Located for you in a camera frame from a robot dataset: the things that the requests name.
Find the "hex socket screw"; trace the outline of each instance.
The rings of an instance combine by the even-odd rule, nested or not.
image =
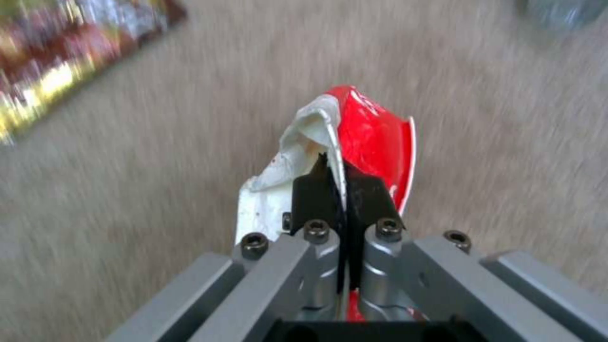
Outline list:
[[[469,254],[473,243],[471,242],[469,236],[465,233],[456,230],[446,231],[443,233],[443,237],[456,246],[456,248],[460,249],[466,254]]]
[[[260,232],[250,232],[241,239],[241,253],[247,260],[258,260],[268,250],[268,238]]]
[[[376,223],[376,237],[385,242],[401,241],[403,224],[393,218],[381,218]]]
[[[324,220],[310,220],[304,223],[304,239],[313,245],[321,245],[330,239],[330,226]]]

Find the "colorful foil packaging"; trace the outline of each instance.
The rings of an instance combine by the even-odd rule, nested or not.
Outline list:
[[[185,17],[173,0],[0,0],[0,144]]]

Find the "beige carpet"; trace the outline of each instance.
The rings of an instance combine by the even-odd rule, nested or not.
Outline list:
[[[0,149],[0,340],[99,340],[203,251],[297,108],[351,83],[416,119],[406,222],[608,296],[608,23],[511,1],[191,0],[190,19]]]

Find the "gray metal bar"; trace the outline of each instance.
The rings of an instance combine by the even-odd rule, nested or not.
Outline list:
[[[272,246],[272,241],[268,241],[268,244],[270,248]],[[230,256],[233,262],[243,266],[246,274],[258,263],[258,260],[247,259],[243,256],[240,243],[232,248],[232,254]]]
[[[511,251],[481,264],[585,341],[608,341],[608,303],[526,252]]]
[[[295,237],[304,239],[304,229],[297,231]],[[330,229],[327,241],[313,245],[313,248],[319,264],[320,276],[313,288],[311,297],[305,304],[305,308],[322,309],[334,306],[337,300],[340,237],[333,229]]]
[[[315,250],[283,235],[190,341],[261,341],[277,319],[293,319],[319,277]]]
[[[415,304],[396,281],[401,247],[411,241],[410,235],[401,229],[398,241],[386,242],[376,236],[375,229],[370,226],[364,235],[359,310],[368,321],[413,321],[409,310]]]
[[[405,243],[399,283],[431,320],[465,319],[491,341],[578,341],[442,237]]]
[[[203,254],[106,340],[185,341],[243,276],[229,257]]]

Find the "blurry object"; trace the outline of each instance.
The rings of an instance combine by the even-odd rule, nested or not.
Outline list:
[[[577,29],[596,20],[608,0],[528,0],[527,12],[551,29]]]
[[[0,143],[185,16],[173,0],[0,0]]]

